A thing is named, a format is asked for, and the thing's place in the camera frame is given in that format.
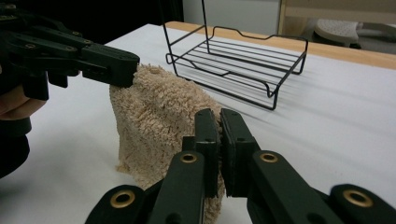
person's hand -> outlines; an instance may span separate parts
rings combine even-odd
[[[0,119],[25,119],[41,108],[46,101],[31,99],[24,95],[22,85],[0,95]]]

floor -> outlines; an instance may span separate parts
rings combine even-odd
[[[346,48],[365,49],[382,53],[396,54],[396,30],[393,34],[385,33],[379,30],[373,30],[368,24],[364,25],[363,23],[357,30],[359,43],[353,46],[346,46],[343,43],[333,42],[317,35],[314,32],[316,22],[316,19],[308,20],[308,23],[302,33],[302,36],[307,38],[309,41],[342,46]]]

terry cloth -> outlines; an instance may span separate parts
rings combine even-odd
[[[160,66],[140,64],[130,88],[110,86],[120,136],[117,170],[147,189],[165,178],[183,136],[194,136],[195,113],[211,108],[219,126],[221,106],[192,81]],[[225,191],[219,172],[218,197],[205,199],[205,224],[216,223]]]

metal rack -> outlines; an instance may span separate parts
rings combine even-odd
[[[202,8],[204,24],[176,40],[170,40],[165,22],[163,23],[169,49],[166,54],[167,63],[173,65],[178,77],[194,81],[203,88],[251,105],[275,110],[281,85],[290,74],[300,75],[303,72],[308,41],[299,36],[285,35],[261,38],[224,26],[210,28],[206,22],[204,0]],[[221,38],[217,36],[221,29],[237,32],[241,38],[256,39],[262,43],[250,44]],[[203,40],[186,50],[186,44],[182,42],[190,43],[189,38],[196,40],[196,36],[202,36]],[[296,40],[294,45],[301,45],[301,50],[265,45],[277,37]],[[177,49],[183,49],[177,45],[183,46],[184,51],[177,52]]]

tabletop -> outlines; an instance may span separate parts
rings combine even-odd
[[[167,25],[173,38],[195,26]],[[173,71],[161,26],[107,45]],[[241,112],[261,148],[282,154],[311,187],[329,193],[355,184],[396,206],[395,59],[309,43],[303,73],[288,78],[274,111],[207,92]],[[0,179],[0,223],[84,223],[108,190],[134,184],[115,168],[119,136],[107,84],[78,76],[66,89],[50,85],[49,101],[31,120],[27,162]],[[224,198],[218,223],[251,223],[246,200]]]

